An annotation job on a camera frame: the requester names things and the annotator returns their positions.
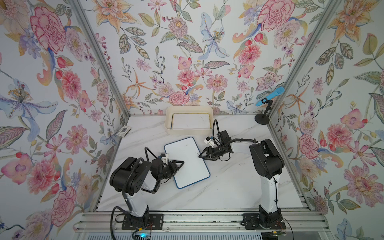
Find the blue-framed whiteboard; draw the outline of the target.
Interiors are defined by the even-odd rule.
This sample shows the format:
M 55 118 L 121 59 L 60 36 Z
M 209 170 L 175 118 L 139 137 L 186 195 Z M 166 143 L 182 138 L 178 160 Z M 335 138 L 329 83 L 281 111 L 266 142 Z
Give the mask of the blue-framed whiteboard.
M 178 189 L 208 179 L 211 173 L 203 159 L 199 158 L 201 151 L 193 137 L 188 137 L 164 146 L 171 161 L 183 161 L 183 166 L 174 176 Z

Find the yellow-framed whiteboard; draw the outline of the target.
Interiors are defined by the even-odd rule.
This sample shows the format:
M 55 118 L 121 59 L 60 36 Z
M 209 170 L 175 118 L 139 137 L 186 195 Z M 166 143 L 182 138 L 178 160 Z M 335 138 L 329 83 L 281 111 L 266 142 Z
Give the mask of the yellow-framed whiteboard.
M 172 115 L 171 129 L 197 129 L 211 128 L 210 114 L 208 113 L 176 113 Z

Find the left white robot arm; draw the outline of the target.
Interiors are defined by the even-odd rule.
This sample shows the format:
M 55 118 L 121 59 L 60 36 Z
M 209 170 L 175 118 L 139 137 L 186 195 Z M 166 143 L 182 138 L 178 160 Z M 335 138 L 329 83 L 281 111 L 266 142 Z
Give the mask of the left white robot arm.
M 129 157 L 113 171 L 110 186 L 122 194 L 129 214 L 142 218 L 149 213 L 149 206 L 143 199 L 142 192 L 157 193 L 162 181 L 174 177 L 184 164 L 184 161 L 178 160 L 165 163 L 160 158 L 150 162 L 143 158 Z

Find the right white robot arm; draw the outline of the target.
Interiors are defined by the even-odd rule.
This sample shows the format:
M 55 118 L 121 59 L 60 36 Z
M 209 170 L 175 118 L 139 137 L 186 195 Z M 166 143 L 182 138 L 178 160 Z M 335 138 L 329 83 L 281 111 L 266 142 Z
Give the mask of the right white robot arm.
M 204 140 L 208 145 L 199 158 L 208 161 L 217 161 L 221 157 L 233 153 L 242 153 L 252 157 L 256 172 L 261 178 L 261 201 L 257 223 L 260 227 L 268 229 L 272 224 L 283 219 L 279 206 L 278 183 L 285 163 L 277 148 L 270 139 L 257 141 L 255 139 L 231 139 L 226 131 L 218 134 L 218 138 L 207 137 Z

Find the cream plastic storage box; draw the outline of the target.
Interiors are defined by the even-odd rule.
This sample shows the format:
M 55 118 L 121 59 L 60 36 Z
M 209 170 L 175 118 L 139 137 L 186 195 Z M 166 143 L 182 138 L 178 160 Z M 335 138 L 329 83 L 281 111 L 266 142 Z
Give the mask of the cream plastic storage box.
M 171 106 L 166 110 L 165 128 L 169 135 L 210 135 L 213 109 L 204 106 Z

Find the small white card box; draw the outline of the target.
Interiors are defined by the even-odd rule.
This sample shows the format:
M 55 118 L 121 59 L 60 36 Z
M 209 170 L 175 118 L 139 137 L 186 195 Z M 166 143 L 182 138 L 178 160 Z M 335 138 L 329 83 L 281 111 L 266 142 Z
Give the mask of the small white card box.
M 118 137 L 124 138 L 131 131 L 131 127 L 122 126 L 122 128 L 116 133 Z

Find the black microphone stand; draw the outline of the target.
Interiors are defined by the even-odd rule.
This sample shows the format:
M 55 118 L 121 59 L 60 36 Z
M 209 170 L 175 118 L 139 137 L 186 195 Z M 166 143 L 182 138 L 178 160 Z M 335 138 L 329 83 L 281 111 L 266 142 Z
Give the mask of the black microphone stand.
M 270 122 L 269 112 L 272 109 L 273 100 L 268 100 L 267 98 L 264 98 L 257 103 L 257 106 L 259 107 L 265 104 L 267 104 L 267 107 L 264 113 L 255 115 L 255 121 L 260 125 L 267 125 Z

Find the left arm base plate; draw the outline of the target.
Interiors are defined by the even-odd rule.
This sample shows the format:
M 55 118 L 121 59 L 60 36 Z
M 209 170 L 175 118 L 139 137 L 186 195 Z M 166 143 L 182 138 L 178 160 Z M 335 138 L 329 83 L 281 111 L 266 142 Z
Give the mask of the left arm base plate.
M 163 224 L 163 214 L 149 214 L 143 217 L 127 215 L 124 217 L 122 230 L 162 230 Z

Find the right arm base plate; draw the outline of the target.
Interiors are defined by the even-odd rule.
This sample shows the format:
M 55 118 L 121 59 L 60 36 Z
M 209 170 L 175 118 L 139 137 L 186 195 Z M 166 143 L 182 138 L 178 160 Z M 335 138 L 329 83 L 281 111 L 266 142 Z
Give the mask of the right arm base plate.
M 277 215 L 264 214 L 243 214 L 243 220 L 240 225 L 246 230 L 285 230 L 286 224 L 283 217 Z

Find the aluminium front rail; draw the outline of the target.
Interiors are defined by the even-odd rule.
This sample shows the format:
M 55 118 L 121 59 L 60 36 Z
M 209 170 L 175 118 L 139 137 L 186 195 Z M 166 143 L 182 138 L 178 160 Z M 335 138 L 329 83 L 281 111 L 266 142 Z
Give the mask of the aluminium front rail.
M 152 231 L 155 234 L 176 233 L 255 233 L 241 225 L 243 214 L 255 214 L 255 209 L 245 211 L 157 211 L 164 215 L 163 228 Z M 325 217 L 306 208 L 282 209 L 286 222 L 286 233 L 293 234 L 295 240 L 302 233 L 314 233 L 321 240 L 333 240 Z M 110 212 L 94 212 L 81 215 L 80 221 L 74 225 L 75 239 L 86 239 L 88 233 L 109 233 Z

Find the aluminium corner post left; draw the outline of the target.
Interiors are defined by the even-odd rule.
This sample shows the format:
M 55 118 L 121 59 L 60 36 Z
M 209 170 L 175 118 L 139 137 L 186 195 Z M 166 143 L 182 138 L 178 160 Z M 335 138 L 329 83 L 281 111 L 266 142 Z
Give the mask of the aluminium corner post left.
M 69 4 L 75 13 L 77 20 L 80 22 L 81 27 L 85 31 L 85 36 L 89 41 L 91 49 L 95 53 L 95 58 L 99 63 L 103 73 L 106 76 L 107 82 L 110 84 L 111 90 L 116 97 L 120 110 L 122 111 L 123 116 L 128 120 L 130 117 L 129 110 L 126 107 L 126 104 L 123 100 L 122 94 L 119 91 L 118 85 L 115 81 L 115 78 L 112 74 L 111 68 L 108 65 L 107 60 L 104 58 L 103 51 L 99 45 L 97 37 L 90 25 L 90 22 L 86 16 L 85 10 L 82 7 L 80 1 L 77 0 L 69 0 Z

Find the aluminium corner post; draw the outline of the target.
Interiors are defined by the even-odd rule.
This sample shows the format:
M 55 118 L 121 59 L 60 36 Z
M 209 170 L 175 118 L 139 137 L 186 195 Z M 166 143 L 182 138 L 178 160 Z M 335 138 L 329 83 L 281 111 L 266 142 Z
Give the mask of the aluminium corner post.
M 110 84 L 111 90 L 116 97 L 120 110 L 122 111 L 123 116 L 128 120 L 130 117 L 129 110 L 126 107 L 126 104 L 123 100 L 122 94 L 119 91 L 118 85 L 115 81 L 115 78 L 112 74 L 111 68 L 108 65 L 107 60 L 104 58 L 103 51 L 99 45 L 97 37 L 90 25 L 90 22 L 86 16 L 85 10 L 82 7 L 80 1 L 77 0 L 69 0 L 69 4 L 75 13 L 77 20 L 80 22 L 81 27 L 85 31 L 85 36 L 89 41 L 91 49 L 95 53 L 95 58 L 99 63 L 103 73 L 106 76 L 107 82 Z
M 317 45 L 318 40 L 320 39 L 321 35 L 327 28 L 328 23 L 332 20 L 339 5 L 340 5 L 340 1 L 336 1 L 336 0 L 329 1 L 329 3 L 326 5 L 323 11 L 324 13 L 320 17 L 316 27 L 314 28 L 313 35 L 309 38 L 307 44 L 303 48 L 299 57 L 297 58 L 297 62 L 294 64 L 292 71 L 289 73 L 287 80 L 285 81 L 285 84 L 284 84 L 285 92 L 282 95 L 278 96 L 276 98 L 276 101 L 274 101 L 272 110 L 270 112 L 270 117 L 273 117 L 277 113 L 278 108 L 280 107 L 281 103 L 284 100 L 284 97 L 288 93 L 288 90 L 296 80 L 296 77 L 298 76 L 302 67 L 306 63 L 306 60 L 309 58 L 312 51 L 315 49 L 315 46 Z

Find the aluminium corner post right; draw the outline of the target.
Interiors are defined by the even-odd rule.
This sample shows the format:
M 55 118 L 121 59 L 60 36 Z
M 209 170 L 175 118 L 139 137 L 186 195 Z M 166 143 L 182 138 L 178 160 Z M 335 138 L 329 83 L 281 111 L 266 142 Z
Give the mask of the aluminium corner post right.
M 270 117 L 273 117 L 277 113 L 278 108 L 280 107 L 281 103 L 284 100 L 284 97 L 288 93 L 288 90 L 296 80 L 296 77 L 298 76 L 302 67 L 306 63 L 306 60 L 309 58 L 312 51 L 315 49 L 315 46 L 317 45 L 318 40 L 320 39 L 321 35 L 327 28 L 328 23 L 332 20 L 339 5 L 340 5 L 340 1 L 336 1 L 336 0 L 329 1 L 329 3 L 326 5 L 323 11 L 324 13 L 320 17 L 316 27 L 314 28 L 313 35 L 309 38 L 307 44 L 303 48 L 299 57 L 297 58 L 297 62 L 294 64 L 292 71 L 289 73 L 287 80 L 285 81 L 285 84 L 284 84 L 285 92 L 282 95 L 278 96 L 276 98 L 276 101 L 274 101 L 272 110 L 270 112 Z

